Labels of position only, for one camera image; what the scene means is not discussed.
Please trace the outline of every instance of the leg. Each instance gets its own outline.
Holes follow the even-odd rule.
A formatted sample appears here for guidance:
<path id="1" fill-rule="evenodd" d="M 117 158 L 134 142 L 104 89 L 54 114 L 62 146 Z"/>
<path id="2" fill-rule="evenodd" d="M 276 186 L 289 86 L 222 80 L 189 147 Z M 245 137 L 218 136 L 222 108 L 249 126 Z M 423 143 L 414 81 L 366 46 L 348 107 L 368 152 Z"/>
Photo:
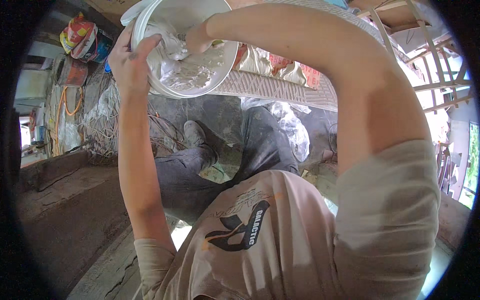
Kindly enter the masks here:
<path id="1" fill-rule="evenodd" d="M 196 142 L 196 145 L 195 148 L 155 159 L 165 213 L 190 225 L 196 222 L 218 194 L 227 189 L 226 184 L 198 176 L 198 173 L 216 162 L 216 153 L 204 144 L 204 139 Z"/>
<path id="2" fill-rule="evenodd" d="M 241 125 L 243 152 L 235 184 L 265 170 L 283 170 L 300 175 L 288 137 L 263 107 L 245 112 Z"/>

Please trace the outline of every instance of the t-shirt print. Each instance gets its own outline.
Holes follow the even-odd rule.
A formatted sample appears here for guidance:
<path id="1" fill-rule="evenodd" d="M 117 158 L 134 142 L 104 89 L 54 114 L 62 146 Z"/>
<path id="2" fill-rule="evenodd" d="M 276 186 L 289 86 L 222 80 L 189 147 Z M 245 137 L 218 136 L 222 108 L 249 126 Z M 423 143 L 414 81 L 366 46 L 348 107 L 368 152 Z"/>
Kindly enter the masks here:
<path id="1" fill-rule="evenodd" d="M 269 199 L 273 199 L 273 196 L 266 194 L 264 191 L 251 189 L 239 195 L 234 206 L 225 211 L 218 211 L 209 215 L 208 217 L 219 219 L 218 225 L 222 226 L 221 229 L 223 230 L 214 230 L 207 233 L 202 248 L 208 248 L 206 243 L 211 243 L 225 251 L 235 252 L 247 250 L 255 245 L 260 234 L 263 218 L 270 207 Z M 242 212 L 241 215 L 245 216 L 246 210 L 250 211 L 248 218 L 241 218 L 238 213 Z M 228 242 L 230 238 L 238 234 L 243 234 L 240 242 Z"/>

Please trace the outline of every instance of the left hand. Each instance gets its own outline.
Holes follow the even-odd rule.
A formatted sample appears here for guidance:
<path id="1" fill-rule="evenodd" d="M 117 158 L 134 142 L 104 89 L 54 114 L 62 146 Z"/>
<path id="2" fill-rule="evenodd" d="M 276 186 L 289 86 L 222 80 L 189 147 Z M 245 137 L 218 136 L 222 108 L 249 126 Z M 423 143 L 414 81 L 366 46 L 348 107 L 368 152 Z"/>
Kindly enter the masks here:
<path id="1" fill-rule="evenodd" d="M 133 23 L 130 22 L 125 27 L 108 56 L 108 64 L 122 99 L 148 95 L 150 84 L 147 77 L 149 67 L 146 58 L 162 39 L 160 34 L 146 37 L 140 41 L 134 52 L 129 52 Z"/>

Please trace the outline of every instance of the fingers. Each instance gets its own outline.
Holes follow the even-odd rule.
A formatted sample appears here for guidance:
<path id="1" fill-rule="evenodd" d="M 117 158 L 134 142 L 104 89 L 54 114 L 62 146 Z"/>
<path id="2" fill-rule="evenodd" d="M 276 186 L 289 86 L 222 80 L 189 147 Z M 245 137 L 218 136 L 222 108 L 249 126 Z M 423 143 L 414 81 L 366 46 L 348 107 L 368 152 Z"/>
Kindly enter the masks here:
<path id="1" fill-rule="evenodd" d="M 133 24 L 135 22 L 130 22 L 125 29 L 119 35 L 115 46 L 113 47 L 116 51 L 126 52 L 128 49 L 128 44 L 130 43 L 130 38 L 132 37 Z"/>
<path id="2" fill-rule="evenodd" d="M 150 52 L 155 48 L 158 43 L 162 40 L 162 35 L 154 34 L 152 36 L 146 37 L 138 43 L 137 49 L 135 49 L 135 55 L 132 56 L 133 59 L 138 58 L 140 60 L 145 60 L 150 54 Z"/>

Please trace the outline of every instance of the man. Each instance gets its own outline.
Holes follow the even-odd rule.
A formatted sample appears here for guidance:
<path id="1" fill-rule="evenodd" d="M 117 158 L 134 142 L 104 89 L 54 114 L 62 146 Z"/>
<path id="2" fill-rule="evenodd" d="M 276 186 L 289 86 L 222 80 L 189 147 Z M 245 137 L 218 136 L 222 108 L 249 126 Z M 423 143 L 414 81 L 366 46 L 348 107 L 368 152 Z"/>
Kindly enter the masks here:
<path id="1" fill-rule="evenodd" d="M 191 121 L 184 129 L 192 148 L 154 160 L 145 59 L 161 37 L 130 53 L 131 31 L 108 61 L 121 96 L 120 185 L 144 299 L 417 297 L 438 228 L 436 164 L 415 93 L 378 42 L 336 16 L 286 4 L 215 14 L 187 34 L 192 53 L 215 39 L 241 41 L 330 78 L 338 98 L 335 219 L 298 176 L 264 108 L 244 116 L 241 166 L 230 182 L 196 175 L 217 157 Z M 178 253 L 165 212 L 194 224 Z"/>

